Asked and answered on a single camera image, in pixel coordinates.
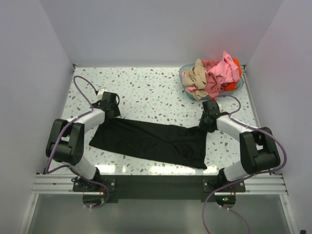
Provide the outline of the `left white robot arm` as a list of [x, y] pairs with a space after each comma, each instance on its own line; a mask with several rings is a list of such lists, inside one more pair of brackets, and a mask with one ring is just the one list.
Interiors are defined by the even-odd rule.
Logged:
[[98, 190], [101, 186], [99, 171], [84, 156], [84, 136], [105, 120], [120, 116], [119, 102], [118, 94], [102, 89], [97, 93], [97, 101], [86, 113], [70, 119], [54, 120], [46, 146], [48, 161], [45, 173], [67, 167], [85, 178], [83, 184], [89, 191]]

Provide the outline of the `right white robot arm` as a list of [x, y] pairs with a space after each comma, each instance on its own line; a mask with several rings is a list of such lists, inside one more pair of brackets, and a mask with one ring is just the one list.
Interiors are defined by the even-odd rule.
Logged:
[[224, 132], [239, 142], [240, 160], [219, 170], [216, 188], [227, 192], [235, 181], [280, 165], [281, 159], [269, 128], [249, 126], [229, 113], [221, 112], [215, 100], [205, 101], [202, 106], [199, 129], [208, 133]]

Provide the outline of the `black t-shirt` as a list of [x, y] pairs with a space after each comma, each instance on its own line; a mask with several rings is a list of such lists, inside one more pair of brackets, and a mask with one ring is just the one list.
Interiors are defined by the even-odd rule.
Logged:
[[197, 127], [114, 118], [99, 125], [89, 145], [112, 153], [205, 170], [206, 136]]

